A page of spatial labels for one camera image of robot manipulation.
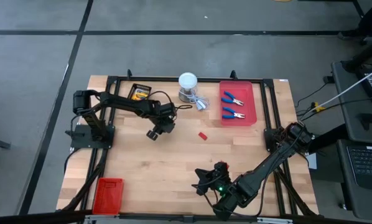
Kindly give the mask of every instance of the red tray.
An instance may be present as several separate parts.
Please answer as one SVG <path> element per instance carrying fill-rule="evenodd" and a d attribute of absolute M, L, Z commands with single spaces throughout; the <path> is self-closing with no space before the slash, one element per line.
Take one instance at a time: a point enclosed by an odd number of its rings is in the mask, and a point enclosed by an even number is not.
<path fill-rule="evenodd" d="M 99 178 L 92 214 L 117 215 L 121 208 L 124 182 L 120 178 Z"/>
<path fill-rule="evenodd" d="M 237 100 L 241 100 L 244 105 L 240 106 L 235 103 L 225 103 L 221 101 L 222 97 L 229 98 L 224 94 L 224 91 L 231 93 Z M 251 82 L 237 82 L 237 81 L 222 81 L 219 83 L 219 100 L 221 110 L 221 124 L 223 126 L 250 126 L 256 123 L 256 112 L 253 85 Z M 245 115 L 244 119 L 234 118 L 226 119 L 222 118 L 223 114 L 230 114 L 224 111 L 223 107 L 229 107 L 236 111 L 236 113 L 242 113 Z"/>

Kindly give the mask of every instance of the wooden tabletop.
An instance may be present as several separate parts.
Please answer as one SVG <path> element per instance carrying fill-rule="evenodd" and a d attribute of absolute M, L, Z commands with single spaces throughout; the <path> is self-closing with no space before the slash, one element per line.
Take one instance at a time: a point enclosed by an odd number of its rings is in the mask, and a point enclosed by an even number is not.
<path fill-rule="evenodd" d="M 104 91 L 107 76 L 90 77 L 88 89 Z M 122 81 L 120 96 L 127 97 L 134 82 Z M 176 105 L 184 104 L 178 98 L 177 82 L 137 82 L 151 86 L 152 91 L 162 90 L 168 93 Z M 249 127 L 221 127 L 219 83 L 199 83 L 198 94 L 210 100 L 205 111 L 178 110 L 174 130 L 161 134 L 156 141 L 146 137 L 153 124 L 148 119 L 138 118 L 135 114 L 116 110 L 114 125 L 116 132 L 113 147 L 109 150 L 105 177 L 124 179 L 124 192 L 121 213 L 160 213 L 214 215 L 204 197 L 195 193 L 191 184 L 197 184 L 194 173 L 196 168 L 212 170 L 218 161 L 230 165 L 232 180 L 247 170 L 254 169 L 269 153 L 266 151 L 263 129 L 265 119 L 261 90 L 253 85 L 257 122 Z M 286 127 L 297 120 L 291 90 L 287 80 L 274 80 L 276 98 L 281 124 Z M 269 90 L 266 95 L 271 114 L 271 123 L 275 127 Z M 165 95 L 156 94 L 152 99 L 167 102 Z M 207 135 L 204 141 L 199 132 Z M 69 160 L 64 176 L 57 208 L 63 208 L 75 196 L 85 182 L 91 149 L 80 149 Z M 292 183 L 309 208 L 318 212 L 314 190 L 304 158 L 295 155 L 289 159 Z M 91 208 L 95 185 L 90 190 L 88 208 Z M 215 195 L 208 192 L 211 202 Z M 290 212 L 286 189 L 283 186 L 286 211 Z M 254 215 L 258 212 L 261 191 L 246 207 L 235 212 Z M 264 206 L 261 215 L 277 216 L 274 179 L 271 175 L 266 184 Z"/>

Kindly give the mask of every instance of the pliers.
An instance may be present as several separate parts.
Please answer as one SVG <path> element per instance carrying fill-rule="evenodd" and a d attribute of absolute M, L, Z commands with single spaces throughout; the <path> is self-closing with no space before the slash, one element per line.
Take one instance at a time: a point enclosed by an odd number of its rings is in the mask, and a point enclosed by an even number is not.
<path fill-rule="evenodd" d="M 236 103 L 237 105 L 240 105 L 240 106 L 243 106 L 244 103 L 241 102 L 240 100 L 236 100 L 235 99 L 235 96 L 233 96 L 231 93 L 229 93 L 228 91 L 225 91 L 225 94 L 228 95 L 230 97 L 230 99 L 227 99 L 225 97 L 222 97 L 221 100 L 223 102 L 226 102 L 226 103 Z"/>
<path fill-rule="evenodd" d="M 230 113 L 232 113 L 232 115 L 222 115 L 222 118 L 244 118 L 244 114 L 236 113 L 234 110 L 232 110 L 230 108 L 224 107 L 222 109 L 224 109 L 225 111 L 229 111 Z"/>

